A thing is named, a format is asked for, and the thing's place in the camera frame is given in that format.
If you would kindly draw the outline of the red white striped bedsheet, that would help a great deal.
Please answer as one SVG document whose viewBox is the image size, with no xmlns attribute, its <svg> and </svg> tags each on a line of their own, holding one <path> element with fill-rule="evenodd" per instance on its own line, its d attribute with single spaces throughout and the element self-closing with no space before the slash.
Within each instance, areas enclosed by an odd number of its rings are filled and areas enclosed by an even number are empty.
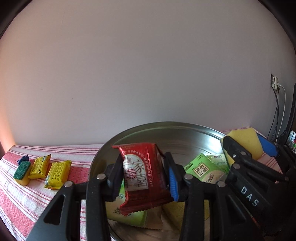
<svg viewBox="0 0 296 241">
<path fill-rule="evenodd" d="M 18 184 L 13 175 L 17 160 L 29 156 L 31 160 L 51 155 L 53 162 L 72 161 L 69 180 L 86 182 L 91 162 L 104 144 L 80 146 L 13 146 L 1 159 L 1 221 L 16 240 L 25 240 L 56 191 L 44 187 L 43 179 L 28 185 Z"/>
</svg>

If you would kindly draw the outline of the green scourer sponge back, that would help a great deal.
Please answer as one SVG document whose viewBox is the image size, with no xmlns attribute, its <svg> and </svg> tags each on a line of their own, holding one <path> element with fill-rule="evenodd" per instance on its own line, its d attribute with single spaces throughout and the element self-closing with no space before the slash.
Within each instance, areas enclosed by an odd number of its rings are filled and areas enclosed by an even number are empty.
<svg viewBox="0 0 296 241">
<path fill-rule="evenodd" d="M 13 178 L 15 179 L 15 181 L 23 186 L 28 185 L 30 182 L 28 176 L 30 174 L 31 168 L 32 165 L 30 161 L 22 161 L 14 173 Z"/>
</svg>

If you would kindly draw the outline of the yellow sponge green scourer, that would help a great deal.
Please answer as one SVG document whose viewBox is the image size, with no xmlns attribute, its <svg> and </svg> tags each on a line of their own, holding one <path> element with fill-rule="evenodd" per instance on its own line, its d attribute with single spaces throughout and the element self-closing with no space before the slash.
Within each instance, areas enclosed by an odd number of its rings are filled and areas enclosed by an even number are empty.
<svg viewBox="0 0 296 241">
<path fill-rule="evenodd" d="M 233 138 L 238 144 L 250 152 L 254 160 L 257 161 L 263 155 L 262 145 L 254 128 L 232 130 L 227 136 Z"/>
</svg>

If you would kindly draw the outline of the small yellow sponge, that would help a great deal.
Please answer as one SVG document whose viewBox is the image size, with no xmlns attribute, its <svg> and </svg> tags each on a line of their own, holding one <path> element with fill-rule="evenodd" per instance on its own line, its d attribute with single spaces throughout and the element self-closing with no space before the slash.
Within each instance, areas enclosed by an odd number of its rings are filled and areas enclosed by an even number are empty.
<svg viewBox="0 0 296 241">
<path fill-rule="evenodd" d="M 174 226 L 181 231 L 183 215 L 185 210 L 185 202 L 171 202 L 162 206 L 162 210 L 168 216 L 169 220 Z M 204 201 L 204 220 L 205 220 L 205 231 L 210 232 L 210 209 L 209 201 Z"/>
</svg>

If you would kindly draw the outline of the beige snack packet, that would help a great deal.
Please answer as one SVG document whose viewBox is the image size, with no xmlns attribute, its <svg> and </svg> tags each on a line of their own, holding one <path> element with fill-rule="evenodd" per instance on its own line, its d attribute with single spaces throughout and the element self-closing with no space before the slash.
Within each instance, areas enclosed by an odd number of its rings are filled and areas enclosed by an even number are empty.
<svg viewBox="0 0 296 241">
<path fill-rule="evenodd" d="M 161 215 L 161 207 L 133 212 L 125 216 L 125 224 L 151 230 L 161 230 L 163 228 Z"/>
</svg>

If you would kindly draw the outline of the yellow snack packet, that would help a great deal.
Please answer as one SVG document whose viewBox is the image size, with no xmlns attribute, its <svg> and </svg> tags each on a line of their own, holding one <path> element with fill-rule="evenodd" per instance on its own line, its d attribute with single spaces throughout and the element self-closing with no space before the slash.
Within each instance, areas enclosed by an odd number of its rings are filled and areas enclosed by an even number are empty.
<svg viewBox="0 0 296 241">
<path fill-rule="evenodd" d="M 71 164 L 70 160 L 52 163 L 45 179 L 44 187 L 51 190 L 59 190 L 68 180 Z"/>
<path fill-rule="evenodd" d="M 30 174 L 28 176 L 29 179 L 39 179 L 46 178 L 46 173 L 48 170 L 48 166 L 50 163 L 51 155 L 38 157 L 32 166 Z"/>
</svg>

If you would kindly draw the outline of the wall power socket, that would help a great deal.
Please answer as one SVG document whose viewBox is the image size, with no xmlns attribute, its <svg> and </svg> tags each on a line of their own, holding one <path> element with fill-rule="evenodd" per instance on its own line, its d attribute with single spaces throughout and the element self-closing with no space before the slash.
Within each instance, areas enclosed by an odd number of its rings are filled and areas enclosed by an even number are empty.
<svg viewBox="0 0 296 241">
<path fill-rule="evenodd" d="M 278 90 L 278 78 L 273 74 L 270 75 L 270 85 L 273 90 Z"/>
</svg>

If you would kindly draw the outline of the black monitor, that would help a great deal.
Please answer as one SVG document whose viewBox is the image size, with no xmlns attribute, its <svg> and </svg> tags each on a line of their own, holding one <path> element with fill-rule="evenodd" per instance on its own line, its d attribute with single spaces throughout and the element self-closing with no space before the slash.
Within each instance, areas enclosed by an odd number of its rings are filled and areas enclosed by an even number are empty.
<svg viewBox="0 0 296 241">
<path fill-rule="evenodd" d="M 292 97 L 292 106 L 291 106 L 291 109 L 290 109 L 290 116 L 289 116 L 289 119 L 288 119 L 288 122 L 287 122 L 287 128 L 286 128 L 286 139 L 288 139 L 289 135 L 290 135 L 290 132 L 292 130 L 292 126 L 293 126 L 293 122 L 294 122 L 294 119 L 295 119 L 295 102 L 296 102 L 296 84 L 294 84 L 294 87 L 293 87 L 293 97 Z"/>
</svg>

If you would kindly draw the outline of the red snack packet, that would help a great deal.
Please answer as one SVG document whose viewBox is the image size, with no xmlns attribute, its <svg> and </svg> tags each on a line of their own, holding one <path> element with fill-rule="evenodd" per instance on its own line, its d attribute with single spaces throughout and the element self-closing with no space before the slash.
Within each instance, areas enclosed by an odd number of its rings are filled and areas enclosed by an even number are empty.
<svg viewBox="0 0 296 241">
<path fill-rule="evenodd" d="M 123 158 L 125 203 L 121 213 L 144 211 L 172 202 L 164 155 L 155 143 L 114 145 Z"/>
</svg>

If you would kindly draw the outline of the green white tissue pack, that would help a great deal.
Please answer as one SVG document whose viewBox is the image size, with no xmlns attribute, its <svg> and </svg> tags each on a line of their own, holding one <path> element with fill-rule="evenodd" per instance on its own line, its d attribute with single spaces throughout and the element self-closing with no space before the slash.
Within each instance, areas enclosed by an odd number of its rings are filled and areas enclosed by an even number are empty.
<svg viewBox="0 0 296 241">
<path fill-rule="evenodd" d="M 215 184 L 218 181 L 225 181 L 227 173 L 214 164 L 204 154 L 199 154 L 186 166 L 184 170 L 187 174 L 191 174 L 202 182 Z"/>
</svg>

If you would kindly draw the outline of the blue round cookie tin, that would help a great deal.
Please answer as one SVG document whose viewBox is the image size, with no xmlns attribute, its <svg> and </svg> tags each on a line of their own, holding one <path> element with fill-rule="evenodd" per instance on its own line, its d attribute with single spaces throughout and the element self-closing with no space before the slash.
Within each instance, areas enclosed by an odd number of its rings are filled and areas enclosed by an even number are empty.
<svg viewBox="0 0 296 241">
<path fill-rule="evenodd" d="M 92 161 L 89 177 L 103 173 L 107 165 L 116 161 L 119 151 L 112 148 L 113 145 L 156 143 L 163 153 L 170 152 L 177 164 L 185 166 L 201 153 L 221 154 L 222 137 L 223 133 L 212 128 L 189 123 L 164 121 L 136 126 L 117 134 L 103 145 Z M 164 212 L 161 220 L 161 230 L 138 228 L 111 220 L 111 237 L 114 240 L 179 240 L 180 231 Z"/>
</svg>

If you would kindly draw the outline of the blue cloth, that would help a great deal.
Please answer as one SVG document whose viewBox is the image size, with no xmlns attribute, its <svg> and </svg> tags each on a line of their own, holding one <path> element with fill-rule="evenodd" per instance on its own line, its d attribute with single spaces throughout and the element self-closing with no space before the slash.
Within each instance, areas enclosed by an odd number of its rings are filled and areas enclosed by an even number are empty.
<svg viewBox="0 0 296 241">
<path fill-rule="evenodd" d="M 17 160 L 17 164 L 20 165 L 24 161 L 29 161 L 29 156 L 22 156 L 19 160 Z"/>
</svg>

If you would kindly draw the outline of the green tea tissue pack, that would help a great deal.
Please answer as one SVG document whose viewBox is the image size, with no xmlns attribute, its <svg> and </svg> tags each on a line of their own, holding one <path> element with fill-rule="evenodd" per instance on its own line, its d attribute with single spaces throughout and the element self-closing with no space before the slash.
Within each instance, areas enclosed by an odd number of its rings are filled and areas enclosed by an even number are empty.
<svg viewBox="0 0 296 241">
<path fill-rule="evenodd" d="M 114 202 L 106 202 L 107 218 L 112 221 L 117 221 L 126 225 L 145 227 L 147 211 L 130 212 L 127 215 L 123 215 L 120 210 L 120 206 L 125 203 L 125 184 L 124 181 L 121 184 L 118 197 Z"/>
<path fill-rule="evenodd" d="M 208 155 L 207 158 L 225 173 L 229 172 L 229 164 L 224 154 Z"/>
</svg>

